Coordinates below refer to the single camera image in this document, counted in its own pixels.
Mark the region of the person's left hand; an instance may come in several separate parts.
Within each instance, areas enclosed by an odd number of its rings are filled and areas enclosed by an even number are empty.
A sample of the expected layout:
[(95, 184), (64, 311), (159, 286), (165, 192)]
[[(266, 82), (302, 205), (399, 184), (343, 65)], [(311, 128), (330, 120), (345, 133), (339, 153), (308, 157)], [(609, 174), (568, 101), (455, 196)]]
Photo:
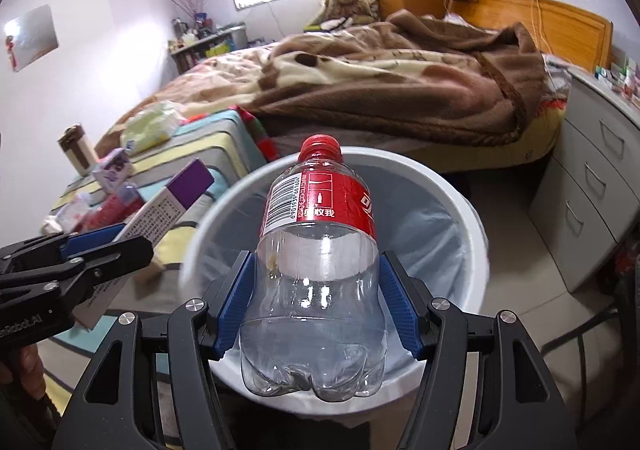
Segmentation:
[(23, 347), (1, 361), (1, 384), (9, 385), (14, 380), (19, 381), (25, 392), (36, 401), (46, 394), (43, 363), (37, 345)]

